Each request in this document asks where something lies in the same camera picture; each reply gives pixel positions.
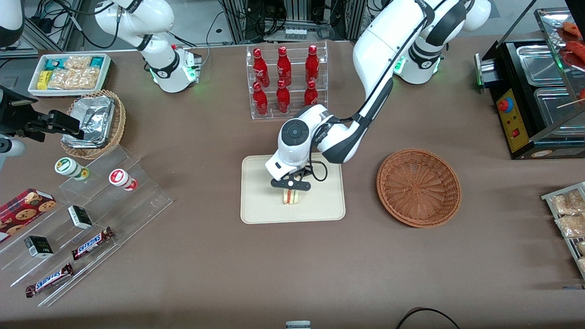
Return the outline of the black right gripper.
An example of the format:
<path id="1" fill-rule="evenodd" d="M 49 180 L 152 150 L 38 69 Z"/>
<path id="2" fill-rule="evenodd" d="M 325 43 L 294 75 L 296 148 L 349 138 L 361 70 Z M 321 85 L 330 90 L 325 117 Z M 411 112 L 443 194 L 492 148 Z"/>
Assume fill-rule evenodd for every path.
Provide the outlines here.
<path id="1" fill-rule="evenodd" d="M 44 132 L 68 135 L 75 139 L 85 139 L 85 132 L 80 128 L 80 122 L 63 112 L 50 110 L 48 114 L 38 114 L 32 104 L 37 99 L 29 98 L 1 87 L 0 102 L 0 133 L 9 137 L 22 137 L 42 141 L 41 133 L 34 133 L 29 129 L 30 123 L 40 120 L 44 124 Z"/>

